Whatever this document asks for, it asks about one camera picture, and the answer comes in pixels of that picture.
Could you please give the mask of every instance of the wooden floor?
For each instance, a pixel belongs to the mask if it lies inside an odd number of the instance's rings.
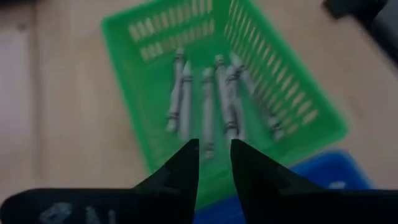
[[[0,201],[31,187],[130,187],[147,175],[104,47],[104,16],[138,0],[43,0],[0,10]],[[258,1],[345,114],[347,149],[398,189],[397,70],[321,0]]]

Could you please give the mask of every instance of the blue bin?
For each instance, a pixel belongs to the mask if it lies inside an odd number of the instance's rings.
[[[290,168],[327,189],[370,189],[368,179],[345,151],[325,152]],[[245,224],[238,196],[221,200],[195,214],[195,224]]]

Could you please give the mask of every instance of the green basket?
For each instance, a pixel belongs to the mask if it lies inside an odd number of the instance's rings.
[[[242,58],[287,133],[279,142],[273,141],[240,84],[250,145],[289,165],[347,132],[311,74],[251,1],[151,1],[108,17],[102,25],[131,124],[151,172],[183,145],[175,133],[165,131],[178,46],[185,48],[193,67],[193,138],[202,139],[202,72],[214,65],[218,54],[230,63],[231,51]],[[201,157],[197,208],[235,193],[217,93],[215,158]]]

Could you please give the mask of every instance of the blue container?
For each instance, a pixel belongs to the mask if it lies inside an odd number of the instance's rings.
[[[370,189],[371,185],[354,159],[345,151],[325,152],[290,168],[328,189]],[[245,224],[238,196],[221,200],[195,214],[195,224]]]

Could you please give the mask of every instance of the wooden surface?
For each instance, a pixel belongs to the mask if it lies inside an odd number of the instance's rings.
[[[398,189],[398,73],[352,18],[333,21],[321,2],[258,1],[347,117],[348,136],[330,147],[354,155],[376,187]],[[3,9],[0,200],[31,187],[131,187],[145,178],[100,31],[104,16],[139,3]]]

